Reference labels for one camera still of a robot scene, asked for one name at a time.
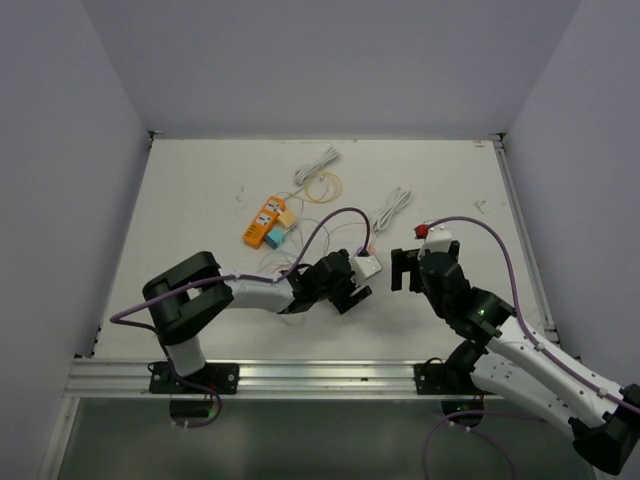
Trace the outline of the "teal charger plug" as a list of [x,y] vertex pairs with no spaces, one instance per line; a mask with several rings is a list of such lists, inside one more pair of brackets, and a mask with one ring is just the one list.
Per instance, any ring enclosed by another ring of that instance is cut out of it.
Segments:
[[278,227],[274,227],[264,237],[264,243],[271,249],[279,248],[285,239],[286,232]]

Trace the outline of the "yellow charger plug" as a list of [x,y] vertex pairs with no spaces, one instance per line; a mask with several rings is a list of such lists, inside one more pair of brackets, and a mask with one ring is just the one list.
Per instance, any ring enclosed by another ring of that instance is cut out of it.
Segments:
[[280,211],[278,213],[277,223],[282,229],[288,230],[294,227],[296,222],[297,218],[290,210]]

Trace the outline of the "orange power strip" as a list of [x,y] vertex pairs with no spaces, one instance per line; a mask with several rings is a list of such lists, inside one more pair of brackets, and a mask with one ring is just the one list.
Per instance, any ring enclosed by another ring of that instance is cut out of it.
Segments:
[[256,214],[243,234],[244,244],[259,249],[266,235],[272,230],[281,212],[286,210],[285,201],[277,196],[270,196]]

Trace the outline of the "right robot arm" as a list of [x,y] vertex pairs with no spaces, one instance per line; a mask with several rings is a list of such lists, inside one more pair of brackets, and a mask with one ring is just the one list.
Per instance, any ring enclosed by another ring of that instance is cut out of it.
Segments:
[[587,368],[537,333],[494,293],[470,285],[446,240],[391,252],[391,288],[424,295],[461,337],[449,357],[414,367],[416,390],[497,394],[568,436],[591,466],[621,473],[639,441],[639,387]]

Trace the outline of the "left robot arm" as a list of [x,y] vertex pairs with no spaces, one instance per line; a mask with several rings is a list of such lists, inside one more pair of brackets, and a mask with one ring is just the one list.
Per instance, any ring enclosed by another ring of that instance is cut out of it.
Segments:
[[203,251],[147,282],[142,295],[173,364],[173,381],[193,393],[208,379],[198,335],[225,309],[289,315],[327,301],[343,314],[372,294],[367,281],[381,271],[378,259],[368,252],[352,256],[342,249],[278,276],[231,274]]

